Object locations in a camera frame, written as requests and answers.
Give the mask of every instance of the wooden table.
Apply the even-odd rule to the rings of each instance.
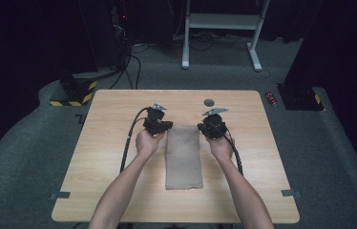
[[[104,190],[119,173],[126,137],[140,109],[157,103],[168,109],[163,120],[197,125],[204,118],[201,113],[210,110],[203,105],[206,98],[215,101],[215,108],[229,109],[220,115],[236,139],[244,176],[262,196],[273,222],[297,222],[294,198],[281,192],[290,187],[261,97],[254,91],[97,91],[60,190],[70,196],[57,199],[52,218],[90,221]],[[142,124],[138,122],[133,137]],[[240,222],[226,179],[203,135],[199,144],[203,188],[165,189],[165,137],[143,169],[121,221]],[[136,153],[133,139],[126,165]]]

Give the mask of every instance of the dark background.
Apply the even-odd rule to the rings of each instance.
[[[193,1],[192,7],[202,12],[255,13],[259,8],[253,6],[254,2],[231,0],[223,5],[222,1],[208,0],[203,5],[199,0]],[[101,46],[97,47],[101,39],[92,42],[93,37],[103,37],[103,32],[112,30],[107,23],[97,30],[88,30],[87,14],[82,8],[86,5],[81,3],[0,1],[0,138],[38,106],[39,90],[58,79],[53,61],[60,62],[69,73],[95,71],[98,63],[103,63],[104,59],[95,51],[101,50]],[[304,59],[305,72],[300,78],[290,77],[296,77],[294,82],[300,86],[325,88],[357,152],[357,0],[324,1],[311,27],[321,3],[320,0],[272,0],[261,39],[283,37],[289,42],[305,38],[297,55]],[[169,37],[177,29],[182,34],[183,23],[178,28],[180,1],[170,1],[171,10],[167,1],[160,0],[136,1],[136,5],[127,6],[135,12],[129,19],[136,38],[169,43]],[[107,11],[99,12],[102,13],[103,19],[107,19]]]

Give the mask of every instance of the cable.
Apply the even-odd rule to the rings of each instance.
[[[189,45],[189,47],[190,48],[192,48],[193,50],[196,50],[196,51],[207,51],[207,50],[209,50],[209,49],[211,49],[213,46],[214,46],[214,44],[215,44],[215,40],[214,40],[214,38],[211,36],[211,34],[209,34],[208,33],[208,37],[210,38],[210,40],[199,40],[199,39],[197,39],[199,42],[211,42],[211,45],[210,46],[208,46],[207,48],[204,48],[204,49],[198,49],[198,48],[195,48],[194,46],[191,46],[191,45]]]
[[[125,69],[126,69],[126,64],[125,64],[125,63],[123,64],[123,68],[122,68],[122,69],[123,69],[123,70],[121,70],[121,73],[119,74],[119,76],[118,76],[118,78],[116,79],[116,81],[114,82],[114,84],[111,85],[110,89],[112,89],[112,88],[116,85],[116,83],[118,82],[119,78],[124,74]]]
[[[127,136],[127,141],[126,141],[126,143],[125,143],[124,154],[122,155],[121,167],[120,167],[120,169],[119,169],[119,172],[120,172],[120,173],[125,169],[125,161],[126,161],[127,155],[128,155],[128,149],[129,149],[129,144],[130,144],[130,142],[131,142],[132,132],[134,131],[135,125],[136,125],[137,122],[140,120],[140,119],[137,119],[137,118],[140,116],[140,114],[142,114],[142,112],[147,111],[147,110],[149,110],[149,108],[143,108],[142,110],[140,110],[140,111],[137,113],[137,115],[136,115],[134,121],[132,122],[131,129],[129,130],[129,133],[128,133],[128,136]]]
[[[127,76],[128,76],[129,86],[131,87],[131,89],[133,89],[132,80],[131,80],[131,75],[128,73],[128,70],[127,70],[127,69],[125,69],[125,72],[127,73]]]
[[[202,12],[202,11],[203,11],[203,6],[204,6],[204,4],[205,4],[205,0],[202,1],[202,5],[201,5],[201,8],[200,8],[199,12]]]
[[[167,1],[167,4],[169,5],[170,12],[172,13],[173,16],[175,16],[175,14],[173,13],[172,5],[170,5],[170,1],[169,0],[166,0],[166,1]]]
[[[135,122],[135,124],[137,124],[140,120],[143,120],[143,119],[145,119],[145,117],[142,117],[142,118],[138,119],[138,120]]]
[[[183,12],[184,12],[184,0],[181,1],[181,13],[180,13],[179,22],[178,22],[178,29],[176,30],[176,33],[173,35],[173,37],[175,37],[179,33],[179,28],[181,27]]]
[[[220,41],[218,39],[215,40],[215,43],[217,45],[238,45],[238,44],[241,44],[241,43],[246,43],[250,37],[247,37],[247,39],[243,40],[243,41],[240,41],[242,38],[245,38],[245,37],[242,37],[242,36],[238,36],[238,37],[231,37],[231,38],[234,38],[235,40],[233,41]]]
[[[241,157],[239,156],[239,152],[236,149],[235,144],[233,143],[233,138],[232,138],[232,135],[230,134],[229,129],[226,128],[228,130],[229,136],[231,138],[230,140],[223,132],[220,131],[220,129],[218,129],[216,126],[214,126],[211,122],[208,122],[208,124],[210,126],[212,126],[217,132],[219,132],[230,144],[230,146],[232,147],[233,153],[235,153],[236,163],[238,164],[238,171],[239,171],[239,173],[241,173],[243,175],[243,167],[242,167]]]
[[[78,222],[77,224],[74,225],[74,227],[72,227],[72,229],[76,229],[78,226],[80,226],[81,222]]]
[[[116,37],[119,37],[121,35],[121,33],[123,32],[123,37],[126,38],[125,30],[122,29],[122,27],[120,27],[118,25],[114,25],[114,28],[117,29],[117,30],[115,30],[115,36]]]
[[[134,55],[131,55],[131,57],[133,57],[134,59],[137,60],[137,63],[139,64],[139,69],[137,70],[137,74],[136,74],[136,84],[135,84],[135,89],[137,89],[137,83],[139,82],[139,74],[140,74],[140,70],[142,68],[141,64],[140,64],[140,60],[139,58],[137,58],[136,56]]]

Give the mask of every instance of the white stand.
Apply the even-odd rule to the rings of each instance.
[[[247,43],[247,50],[250,53],[253,67],[256,72],[262,70],[259,57],[256,54],[256,45],[262,30],[265,13],[267,12],[270,0],[265,0],[262,12],[259,15],[237,15],[237,14],[211,14],[211,13],[190,13],[191,0],[187,0],[185,16],[185,34],[182,52],[182,68],[190,67],[189,34],[190,28],[206,29],[228,29],[255,31],[252,43]]]

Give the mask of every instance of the black cable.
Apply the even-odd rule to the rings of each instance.
[[[184,0],[181,1],[181,12],[179,14],[179,21],[178,21],[178,29],[176,30],[175,34],[173,35],[173,37],[177,36],[177,34],[179,33],[179,29],[181,27],[181,22],[182,22],[182,16],[184,15]]]
[[[199,42],[211,42],[211,45],[210,45],[210,46],[208,46],[208,47],[206,47],[206,48],[204,48],[204,49],[195,48],[194,46],[191,46],[191,45],[188,45],[188,46],[189,46],[191,49],[196,50],[196,51],[207,51],[207,50],[211,49],[211,48],[214,46],[214,44],[215,44],[215,40],[214,40],[214,37],[211,36],[211,34],[208,33],[208,35],[209,35],[208,38],[210,38],[209,40],[201,40],[199,37],[197,38],[197,40],[198,40]]]
[[[116,85],[116,83],[119,81],[119,78],[124,74],[125,69],[126,69],[126,64],[124,63],[124,64],[123,64],[123,68],[122,68],[122,70],[121,70],[121,73],[119,74],[119,76],[118,76],[118,78],[116,79],[116,81],[114,82],[114,84],[111,85],[110,89],[112,89],[112,88]]]
[[[217,45],[238,45],[238,44],[241,44],[241,43],[244,43],[244,42],[247,42],[248,39],[244,40],[244,41],[240,41],[243,37],[241,36],[238,36],[237,38],[235,38],[235,40],[233,41],[220,41],[218,39],[215,39],[215,43]]]
[[[72,227],[72,229],[76,229],[78,226],[80,226],[81,222],[78,222],[77,224],[74,225],[74,227]]]
[[[241,173],[243,175],[243,167],[242,167],[242,161],[241,161],[241,157],[239,156],[239,152],[238,149],[236,149],[235,144],[233,143],[233,138],[228,130],[229,136],[230,136],[230,140],[229,138],[225,135],[225,133],[221,132],[220,129],[218,129],[216,126],[214,126],[211,122],[208,122],[208,124],[210,126],[212,126],[217,132],[219,132],[226,140],[227,142],[230,144],[230,146],[232,147],[233,153],[235,153],[235,159],[236,159],[236,163],[238,164],[238,171],[239,173]]]
[[[125,69],[125,72],[127,73],[127,76],[128,76],[129,86],[131,87],[131,89],[133,89],[132,80],[131,80],[131,75],[128,73],[128,70],[127,70],[127,69]]]
[[[137,124],[140,120],[143,120],[143,119],[145,119],[145,117],[142,117],[142,118],[138,119],[138,120],[135,122],[135,124]]]
[[[121,168],[119,169],[119,172],[120,172],[120,173],[121,173],[121,172],[124,170],[124,168],[125,168],[125,161],[126,161],[127,155],[128,155],[128,149],[129,149],[129,144],[130,144],[130,142],[131,142],[132,132],[134,131],[134,127],[135,127],[135,125],[136,125],[137,122],[138,122],[138,119],[137,119],[137,118],[140,116],[140,114],[142,114],[142,112],[147,111],[147,110],[149,110],[149,108],[143,108],[142,110],[140,110],[140,111],[137,113],[137,115],[136,115],[134,121],[132,122],[131,129],[129,130],[129,133],[128,133],[128,136],[127,136],[127,141],[126,141],[126,143],[125,143],[124,154],[123,154],[122,160],[121,160]]]
[[[137,74],[136,74],[136,84],[135,84],[135,89],[137,89],[137,83],[139,82],[139,74],[140,74],[140,70],[142,68],[141,64],[140,64],[140,60],[139,58],[137,58],[136,56],[134,55],[131,55],[131,57],[133,57],[134,59],[137,60],[137,63],[139,64],[139,69],[137,70]]]

